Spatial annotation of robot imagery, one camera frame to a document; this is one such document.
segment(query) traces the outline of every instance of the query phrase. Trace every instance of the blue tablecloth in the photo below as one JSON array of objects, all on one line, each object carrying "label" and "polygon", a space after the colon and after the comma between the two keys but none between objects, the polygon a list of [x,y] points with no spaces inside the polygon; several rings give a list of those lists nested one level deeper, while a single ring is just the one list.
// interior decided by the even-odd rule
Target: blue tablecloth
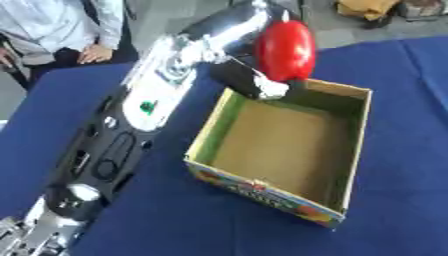
[{"label": "blue tablecloth", "polygon": [[[73,255],[446,255],[447,45],[446,37],[389,41],[319,55],[314,77],[374,90],[351,209],[336,232],[188,173],[183,153],[222,91],[204,67],[135,179]],[[44,77],[0,133],[0,216],[32,205],[76,128],[129,68]]]}]

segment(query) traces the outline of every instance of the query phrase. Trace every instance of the floor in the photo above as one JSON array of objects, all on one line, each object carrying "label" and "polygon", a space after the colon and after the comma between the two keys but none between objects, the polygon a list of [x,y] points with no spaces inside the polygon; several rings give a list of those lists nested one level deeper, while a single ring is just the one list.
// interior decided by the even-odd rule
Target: floor
[{"label": "floor", "polygon": [[[275,0],[297,10],[297,0]],[[131,22],[134,41],[141,51],[160,34],[176,33],[187,24],[227,6],[228,0],[128,0],[137,16]],[[337,15],[331,8],[334,0],[307,0],[310,27],[320,49],[387,39],[448,35],[448,18],[432,22],[408,23],[400,17],[382,29],[363,30],[360,23]],[[25,93],[4,72],[0,72],[0,120],[8,119],[24,99]]]}]

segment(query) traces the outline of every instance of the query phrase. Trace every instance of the open box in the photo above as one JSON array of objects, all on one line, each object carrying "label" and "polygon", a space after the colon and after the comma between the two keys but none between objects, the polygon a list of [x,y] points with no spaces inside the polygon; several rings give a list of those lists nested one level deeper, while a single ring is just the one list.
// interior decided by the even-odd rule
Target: open box
[{"label": "open box", "polygon": [[318,80],[278,101],[226,89],[185,162],[201,180],[335,227],[349,206],[371,95]]}]

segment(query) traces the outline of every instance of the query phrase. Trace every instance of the silver metal part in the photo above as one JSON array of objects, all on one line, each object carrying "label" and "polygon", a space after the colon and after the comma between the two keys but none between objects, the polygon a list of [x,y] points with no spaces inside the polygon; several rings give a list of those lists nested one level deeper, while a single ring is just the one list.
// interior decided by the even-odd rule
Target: silver metal part
[{"label": "silver metal part", "polygon": [[[93,162],[100,159],[99,163],[102,165],[96,166],[95,170],[107,172],[96,175],[103,179],[109,176],[114,177],[115,171],[128,164],[128,158],[132,157],[131,152],[137,152],[134,145],[138,145],[139,149],[150,148],[151,141],[141,144],[138,138],[142,137],[137,135],[156,134],[165,125],[193,86],[197,73],[196,65],[201,62],[226,61],[228,56],[224,48],[227,45],[240,40],[245,35],[261,32],[269,23],[267,3],[263,0],[254,0],[252,4],[255,9],[253,17],[241,24],[226,28],[215,36],[204,35],[197,41],[190,41],[185,35],[160,37],[124,80],[120,90],[124,92],[124,96],[115,95],[119,99],[116,102],[118,105],[114,105],[118,111],[113,114],[104,114],[101,119],[95,120],[101,128],[105,127],[105,130],[109,132],[112,130],[117,132],[123,127],[129,127],[128,130],[115,137],[120,143],[110,144],[109,149],[114,147],[115,151],[109,152],[109,149],[106,149],[98,158],[98,152],[88,151],[91,147],[81,148],[75,160],[67,161],[75,164],[67,165],[67,169],[70,168],[70,170],[63,171],[84,178],[85,169],[90,168],[88,170],[90,174],[90,171],[95,169]],[[254,81],[262,91],[261,99],[281,98],[288,90],[286,84],[270,81],[259,72],[256,72]],[[118,161],[112,159],[117,158],[117,155],[121,156]],[[44,194],[39,197],[23,221],[14,221],[12,218],[1,220],[0,256],[68,255],[69,247],[96,218],[96,212],[92,215],[89,213],[102,209],[98,210],[93,203],[96,200],[99,202],[99,198],[104,196],[103,188],[107,187],[110,181],[101,180],[98,177],[95,180],[96,183],[84,184],[72,180],[69,183],[63,183],[69,184],[63,187],[65,191],[70,192],[67,197],[65,194],[58,193],[58,190],[56,192],[53,190],[51,194],[53,197],[46,197]]]},{"label": "silver metal part", "polygon": [[41,197],[23,222],[12,218],[0,221],[0,255],[67,255],[67,248],[85,225],[85,222],[58,216]]},{"label": "silver metal part", "polygon": [[109,129],[115,129],[118,126],[118,121],[117,119],[108,116],[104,119],[104,125]]}]

